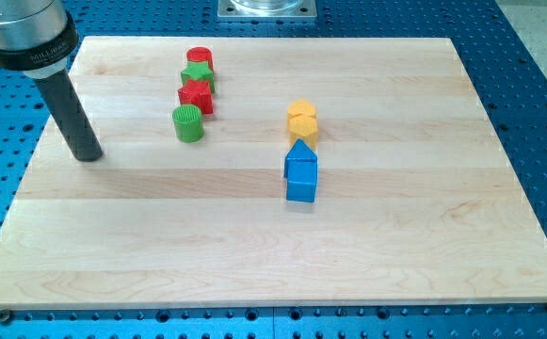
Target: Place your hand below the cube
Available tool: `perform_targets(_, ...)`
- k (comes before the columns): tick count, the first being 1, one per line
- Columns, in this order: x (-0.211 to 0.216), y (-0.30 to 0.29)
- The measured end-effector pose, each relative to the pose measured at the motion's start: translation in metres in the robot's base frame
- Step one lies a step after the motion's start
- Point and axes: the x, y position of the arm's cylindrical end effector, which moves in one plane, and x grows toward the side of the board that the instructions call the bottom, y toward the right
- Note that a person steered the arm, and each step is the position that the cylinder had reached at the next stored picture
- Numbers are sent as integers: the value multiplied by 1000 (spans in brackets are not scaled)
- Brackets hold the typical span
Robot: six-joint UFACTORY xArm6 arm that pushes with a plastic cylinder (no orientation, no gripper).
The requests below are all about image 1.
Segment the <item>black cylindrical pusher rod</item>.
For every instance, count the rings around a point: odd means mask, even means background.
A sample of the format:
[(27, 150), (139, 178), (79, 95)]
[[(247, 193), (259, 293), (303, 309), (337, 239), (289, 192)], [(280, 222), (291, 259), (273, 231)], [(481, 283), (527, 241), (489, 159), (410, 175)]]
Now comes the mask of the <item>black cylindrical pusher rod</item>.
[(34, 83), (72, 156), (81, 162), (99, 159), (103, 150), (67, 72), (61, 70)]

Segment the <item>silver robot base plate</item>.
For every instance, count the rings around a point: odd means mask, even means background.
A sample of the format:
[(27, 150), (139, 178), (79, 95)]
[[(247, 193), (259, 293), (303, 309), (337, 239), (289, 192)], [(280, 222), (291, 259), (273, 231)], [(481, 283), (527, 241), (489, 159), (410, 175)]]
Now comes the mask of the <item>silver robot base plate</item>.
[(311, 19), (317, 16), (315, 0), (218, 0), (217, 16), (224, 19)]

